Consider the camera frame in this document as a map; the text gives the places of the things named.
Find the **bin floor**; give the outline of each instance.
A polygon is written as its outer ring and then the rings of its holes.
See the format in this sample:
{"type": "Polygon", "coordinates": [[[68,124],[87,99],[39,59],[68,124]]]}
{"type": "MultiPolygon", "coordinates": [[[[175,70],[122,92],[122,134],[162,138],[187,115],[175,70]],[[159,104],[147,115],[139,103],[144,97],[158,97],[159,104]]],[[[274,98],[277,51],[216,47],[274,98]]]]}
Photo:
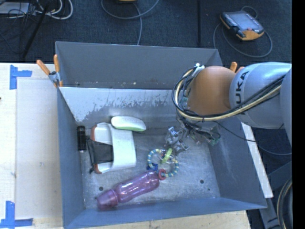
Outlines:
{"type": "MultiPolygon", "coordinates": [[[[164,149],[164,134],[133,133],[137,165],[133,168],[109,171],[104,174],[89,173],[91,168],[89,152],[81,153],[82,181],[84,191],[84,205],[86,208],[96,208],[96,197],[116,184],[135,177],[147,169],[147,155],[153,149],[164,149]]],[[[219,188],[216,181],[214,168],[207,143],[196,144],[187,137],[185,144],[190,148],[177,156],[179,171],[173,177],[160,181],[160,186],[143,195],[140,195],[125,204],[143,204],[158,201],[176,201],[180,199],[198,199],[219,197],[219,188]]],[[[152,162],[158,168],[170,172],[173,164],[161,164],[157,155],[153,155],[152,162]]]]}

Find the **metal stand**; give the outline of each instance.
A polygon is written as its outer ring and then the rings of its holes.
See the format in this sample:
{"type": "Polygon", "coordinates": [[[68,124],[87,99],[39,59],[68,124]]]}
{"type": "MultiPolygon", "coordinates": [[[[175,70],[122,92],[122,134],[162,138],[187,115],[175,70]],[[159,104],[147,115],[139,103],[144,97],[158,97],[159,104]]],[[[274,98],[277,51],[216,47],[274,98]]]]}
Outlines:
{"type": "Polygon", "coordinates": [[[35,36],[36,36],[36,34],[37,34],[37,31],[38,31],[39,27],[41,26],[41,23],[42,23],[42,21],[43,21],[45,15],[46,15],[46,13],[47,13],[47,10],[48,10],[48,8],[49,8],[51,2],[52,2],[52,0],[48,0],[48,1],[47,1],[47,4],[46,4],[46,6],[45,6],[45,8],[44,8],[44,10],[43,10],[43,13],[41,14],[41,17],[40,17],[40,19],[39,19],[39,21],[38,21],[38,23],[37,23],[37,25],[36,25],[36,28],[35,28],[33,34],[31,35],[30,39],[28,40],[27,45],[25,46],[24,52],[23,52],[23,54],[22,54],[22,58],[23,58],[23,59],[24,59],[24,58],[26,57],[26,55],[28,54],[28,51],[29,51],[29,49],[30,49],[30,47],[31,47],[31,45],[32,45],[32,43],[33,43],[33,41],[34,41],[34,38],[35,38],[35,36]]]}

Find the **white cord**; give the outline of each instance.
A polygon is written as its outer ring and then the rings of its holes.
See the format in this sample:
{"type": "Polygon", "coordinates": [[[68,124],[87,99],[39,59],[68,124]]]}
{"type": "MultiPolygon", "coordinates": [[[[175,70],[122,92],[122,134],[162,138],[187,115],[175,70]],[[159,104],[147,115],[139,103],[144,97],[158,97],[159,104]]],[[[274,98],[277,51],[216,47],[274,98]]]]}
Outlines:
{"type": "MultiPolygon", "coordinates": [[[[36,1],[38,2],[40,9],[43,10],[43,7],[40,5],[39,0],[36,0],[36,1]]],[[[70,8],[71,8],[71,11],[70,11],[69,15],[67,15],[66,17],[56,17],[56,16],[54,16],[54,14],[60,12],[62,10],[62,7],[63,7],[62,6],[62,0],[59,0],[59,1],[60,1],[60,8],[57,11],[55,11],[55,12],[47,12],[46,15],[48,15],[51,18],[56,19],[56,20],[66,20],[66,19],[70,18],[72,16],[72,14],[73,14],[73,4],[72,4],[72,1],[68,0],[70,8]]]]}

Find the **teething ring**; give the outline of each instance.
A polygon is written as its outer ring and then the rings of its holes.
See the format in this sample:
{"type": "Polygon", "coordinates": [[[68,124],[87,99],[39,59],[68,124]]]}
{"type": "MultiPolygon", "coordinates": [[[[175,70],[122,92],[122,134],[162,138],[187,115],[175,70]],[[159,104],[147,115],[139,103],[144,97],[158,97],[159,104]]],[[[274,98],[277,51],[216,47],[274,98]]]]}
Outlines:
{"type": "MultiPolygon", "coordinates": [[[[161,153],[163,153],[164,152],[164,150],[162,150],[162,149],[154,149],[154,150],[152,150],[152,151],[150,151],[149,152],[149,154],[148,154],[148,156],[147,156],[147,163],[148,163],[148,166],[151,168],[151,169],[153,169],[154,168],[154,166],[153,166],[153,163],[152,163],[152,155],[154,155],[154,154],[161,154],[161,153]]],[[[160,169],[162,172],[160,172],[160,170],[158,171],[158,176],[159,176],[159,178],[160,177],[172,177],[173,175],[175,175],[177,172],[178,172],[178,170],[179,170],[179,163],[178,163],[178,160],[175,158],[175,157],[173,157],[173,156],[171,156],[171,154],[169,154],[168,155],[168,157],[172,157],[172,161],[174,162],[174,164],[175,164],[175,168],[174,168],[174,170],[172,171],[172,172],[169,172],[169,173],[167,173],[166,171],[165,171],[165,169],[160,169]]]]}

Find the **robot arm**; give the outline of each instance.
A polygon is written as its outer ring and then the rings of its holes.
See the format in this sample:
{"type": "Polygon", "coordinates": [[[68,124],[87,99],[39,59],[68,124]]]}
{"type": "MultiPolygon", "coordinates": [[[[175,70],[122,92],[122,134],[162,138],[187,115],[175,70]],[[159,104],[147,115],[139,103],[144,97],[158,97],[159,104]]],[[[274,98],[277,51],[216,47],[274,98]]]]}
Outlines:
{"type": "Polygon", "coordinates": [[[216,121],[236,116],[251,127],[284,127],[291,144],[291,66],[263,62],[240,67],[237,72],[236,63],[230,69],[189,69],[173,89],[182,129],[212,133],[216,121]]]}

